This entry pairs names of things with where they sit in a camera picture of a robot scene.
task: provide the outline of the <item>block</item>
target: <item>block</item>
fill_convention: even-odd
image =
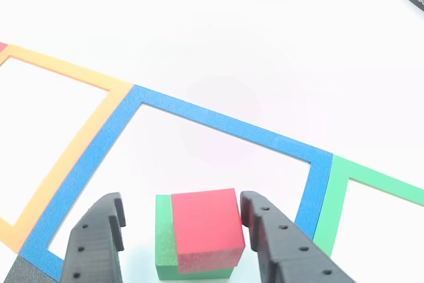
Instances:
[[[180,273],[237,266],[245,247],[234,189],[172,195]]]
[[[171,195],[156,196],[155,265],[160,280],[229,278],[233,268],[181,274],[178,272]]]

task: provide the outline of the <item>orange tape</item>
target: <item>orange tape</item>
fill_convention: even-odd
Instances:
[[[30,232],[66,176],[133,85],[11,44],[0,53],[0,66],[8,58],[16,58],[20,61],[109,91],[106,98],[79,130],[53,168],[49,171],[17,222],[14,225],[10,225],[0,218],[0,241],[16,253],[19,253]]]

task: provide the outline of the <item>blue square outline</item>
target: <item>blue square outline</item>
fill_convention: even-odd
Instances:
[[[313,239],[331,171],[332,153],[134,85],[77,161],[38,220],[20,251],[25,260],[53,279],[60,280],[63,260],[51,253],[47,246],[97,167],[142,104],[310,163],[295,224]]]

